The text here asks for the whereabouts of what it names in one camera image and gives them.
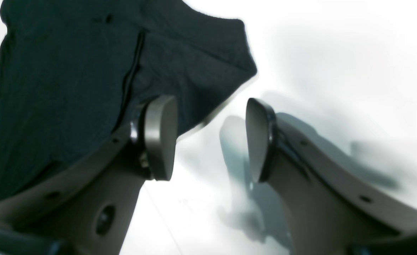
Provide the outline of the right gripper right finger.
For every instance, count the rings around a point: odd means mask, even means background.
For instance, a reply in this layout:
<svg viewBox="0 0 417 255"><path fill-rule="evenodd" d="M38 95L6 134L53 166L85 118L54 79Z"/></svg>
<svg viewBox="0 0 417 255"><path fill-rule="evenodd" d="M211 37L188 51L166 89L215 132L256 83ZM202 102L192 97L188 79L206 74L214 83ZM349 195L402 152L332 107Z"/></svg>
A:
<svg viewBox="0 0 417 255"><path fill-rule="evenodd" d="M417 210L349 172L354 164L289 114L246 108L252 180L279 195L296 255L417 255Z"/></svg>

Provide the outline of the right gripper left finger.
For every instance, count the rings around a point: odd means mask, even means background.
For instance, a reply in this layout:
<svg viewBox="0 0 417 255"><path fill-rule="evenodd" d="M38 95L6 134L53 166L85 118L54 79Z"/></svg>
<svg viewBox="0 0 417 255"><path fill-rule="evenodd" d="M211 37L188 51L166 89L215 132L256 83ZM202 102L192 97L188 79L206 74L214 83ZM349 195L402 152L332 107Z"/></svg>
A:
<svg viewBox="0 0 417 255"><path fill-rule="evenodd" d="M117 255L147 180L169 181L175 96L140 104L130 122L58 175L0 201L0 255Z"/></svg>

